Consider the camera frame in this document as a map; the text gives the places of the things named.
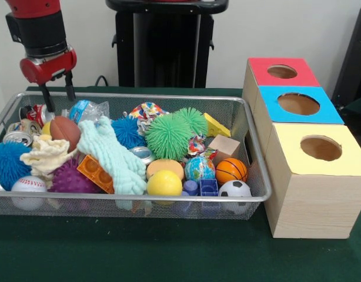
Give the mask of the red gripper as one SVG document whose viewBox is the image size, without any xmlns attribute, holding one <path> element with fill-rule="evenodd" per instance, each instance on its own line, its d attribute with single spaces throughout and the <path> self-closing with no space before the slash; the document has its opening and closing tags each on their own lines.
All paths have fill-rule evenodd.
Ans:
<svg viewBox="0 0 361 282">
<path fill-rule="evenodd" d="M 24 77 L 30 83 L 36 83 L 43 94 L 49 112 L 55 111 L 55 105 L 46 86 L 50 80 L 55 80 L 65 75 L 65 90 L 69 100 L 75 100 L 75 90 L 72 82 L 72 69 L 77 62 L 76 52 L 68 48 L 66 52 L 45 58 L 26 57 L 19 63 Z"/>
</svg>

